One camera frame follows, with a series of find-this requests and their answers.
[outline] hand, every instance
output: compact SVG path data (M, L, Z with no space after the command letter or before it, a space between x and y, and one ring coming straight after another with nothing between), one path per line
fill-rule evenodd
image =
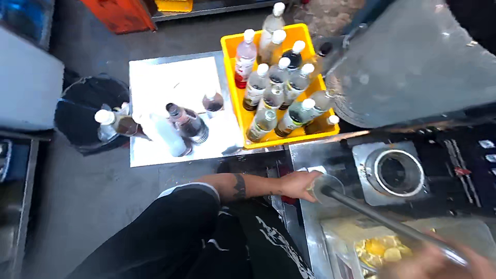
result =
M470 261L470 269L449 262L441 250L426 245L414 257L385 266L379 271L381 279L491 279L496 278L492 263L467 247L456 245Z
M322 175L319 171L295 171L279 178L281 183L281 195L288 196L294 199L304 199L314 203L316 199L312 197L308 191L308 186L312 181Z

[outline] plastic bottle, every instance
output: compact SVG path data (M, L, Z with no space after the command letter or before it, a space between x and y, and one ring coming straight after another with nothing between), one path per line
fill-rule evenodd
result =
M236 68L234 81L236 87L245 89L247 86L247 79L253 70L253 64L256 59L256 45L253 43L255 31L253 29L245 30L245 40L242 41L238 48L236 48Z
M331 115L329 117L317 117L312 122L305 125L305 134L313 135L331 130L339 122L339 117Z
M315 106L311 109L312 119L324 114L334 105L334 95L332 93L334 93L334 90L319 90L310 96L310 99L315 101Z
M269 69L269 85L272 89L284 91L284 84L288 80L289 74L286 70L290 63L289 58L281 58L277 65L272 65Z
M310 59L303 62L305 64L312 64L314 67L313 72L310 74L310 82L312 82L324 69L324 58L332 51L332 43L325 42L318 49L317 53Z
M288 72L286 71L288 64L288 58L281 58L279 64L270 67L267 74L269 86L263 92L258 110L262 108L277 110L284 102L284 82L288 79Z
M284 89L284 103L279 107L280 110L286 110L298 96L307 89L310 84L309 74L313 72L312 64L303 65L299 71L289 74L286 88Z
M258 49L264 49L271 41L274 31L283 29L286 23L282 18L282 13L286 6L282 2L274 4L272 9L272 14L268 15L262 25L262 35L260 36L260 42Z
M245 97L243 98L243 107L247 111L254 111L260 102L263 92L269 84L267 79L268 71L269 66L267 64L260 64L256 71L250 74Z
M276 125L277 118L275 111L268 109L259 110L256 112L251 126L247 130L247 138L252 142L260 142Z
M132 118L143 127L143 131L152 141L163 143L172 156L181 157L191 152L191 143L183 140L167 118L154 113L133 113Z
M267 87L262 100L258 103L257 111L268 109L276 111L284 102L284 92L277 88Z
M224 99L215 89L212 89L205 93L202 104L207 111L208 118L212 118L224 107Z
M265 48L258 48L258 55L256 57L256 62L258 64L268 64L272 65L273 57L279 59L282 55L282 42L286 39L286 32L284 30L276 30L272 35L271 42Z
M95 120L101 125L111 126L117 134L133 136L138 132L138 123L129 115L119 115L108 110L99 110L95 113Z
M296 128L299 128L310 121L309 110L314 105L315 101L312 99L305 99L303 102L294 102L289 106L289 109L284 114L283 118L277 123L277 126L274 129L276 135L287 137Z
M166 109L170 114L170 121L179 130L181 136L190 138L195 144L207 140L208 127L196 112L173 103L168 103Z
M297 70L303 62L300 52L305 48L304 41L296 41L293 48L283 53L282 57L287 57L291 61L288 65L288 71Z

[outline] tattoo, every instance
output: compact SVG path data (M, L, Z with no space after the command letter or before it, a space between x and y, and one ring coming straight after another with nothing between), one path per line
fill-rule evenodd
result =
M236 177L236 185L234 186L234 190L238 192L233 195L233 198L245 199L247 197L245 179L239 173L234 173L234 177Z

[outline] tattooed arm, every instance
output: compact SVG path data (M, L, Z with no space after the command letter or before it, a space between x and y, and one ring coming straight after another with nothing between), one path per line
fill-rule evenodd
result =
M265 178L250 174L219 173L205 175L198 182L212 185L223 203L266 195L285 195L314 202L315 199L305 189L319 175L321 173L318 171L298 171L282 178Z

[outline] yellow crate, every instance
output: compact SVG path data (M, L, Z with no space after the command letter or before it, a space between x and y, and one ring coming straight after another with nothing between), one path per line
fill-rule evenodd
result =
M311 43L310 34L308 28L305 24L293 24L284 27L284 31L286 31L286 39L282 43L282 47L284 51L291 49L293 44L298 41L304 41L306 46L305 49L301 52L302 58L308 59L315 55L315 50L313 49L313 45ZM262 31L255 32L254 42L258 45L260 40L260 35ZM245 89L238 89L234 83L234 67L236 65L236 48L238 44L243 41L243 34L235 34L224 36L220 39L220 43L222 45L222 52L224 53L224 67L226 68L226 76L229 84L229 89L231 91L231 101L234 107L234 113L238 119L238 123L245 137L245 149L253 149L253 148L262 148L275 146L285 143L297 142L297 141L308 141L311 139L318 139L328 136L333 136L339 133L339 126L336 124L333 127L329 127L329 130L314 135L306 135L303 128L298 128L294 130L289 136L285 138L281 138L276 135L274 131L271 131L267 134L261 142L258 143L247 143L246 130L250 127L250 124L255 116L255 111L249 112L243 108L243 98L245 95ZM255 66L253 70L256 70L258 65L255 62ZM298 101L303 101L306 98L310 97L312 93L319 90L324 90L325 85L322 79L322 75L318 75L318 78L315 79L310 86L298 97ZM277 110L277 119L281 119L286 111ZM322 117L329 117L333 115L334 111L332 108L326 112Z
M158 11L189 12L193 9L193 0L155 0Z

